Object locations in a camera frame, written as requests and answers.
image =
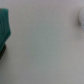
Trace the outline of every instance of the gray surface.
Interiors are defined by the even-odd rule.
[[[0,84],[84,84],[84,0],[3,0],[12,35]]]

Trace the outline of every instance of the white background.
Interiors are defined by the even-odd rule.
[[[84,0],[2,0],[11,36],[0,84],[84,84]]]

